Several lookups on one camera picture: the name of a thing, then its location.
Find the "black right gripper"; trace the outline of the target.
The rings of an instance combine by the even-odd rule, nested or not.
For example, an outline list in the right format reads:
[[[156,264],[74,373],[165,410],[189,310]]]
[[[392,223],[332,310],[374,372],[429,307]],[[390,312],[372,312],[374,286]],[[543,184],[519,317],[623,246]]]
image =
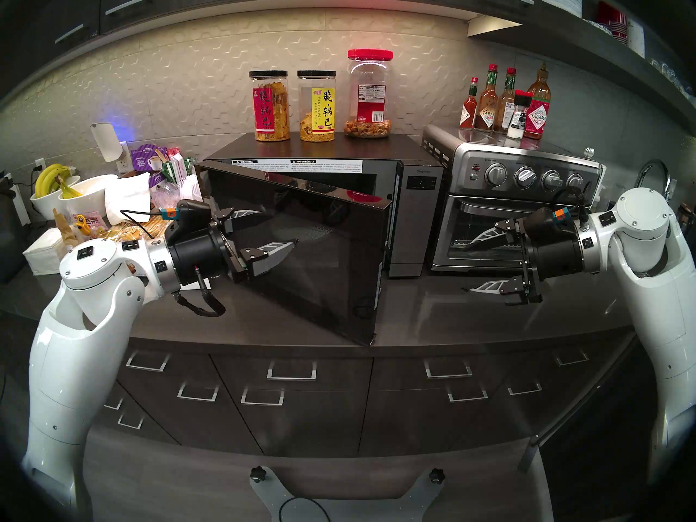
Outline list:
[[[467,251],[505,248],[521,251],[521,274],[465,288],[472,300],[505,306],[542,301],[547,278],[583,271],[583,253],[572,216],[526,216],[495,223],[466,244]]]

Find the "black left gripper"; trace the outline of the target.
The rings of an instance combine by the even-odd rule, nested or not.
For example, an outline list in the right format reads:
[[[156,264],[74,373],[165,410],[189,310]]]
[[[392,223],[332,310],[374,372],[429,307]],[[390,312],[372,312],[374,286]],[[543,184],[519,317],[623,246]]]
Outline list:
[[[240,256],[231,236],[261,224],[261,212],[212,208],[212,222],[203,229],[183,232],[181,225],[166,229],[166,246],[179,284],[186,286],[203,278],[229,275],[234,282],[261,276],[291,254],[299,240],[273,241],[263,246],[241,247]]]

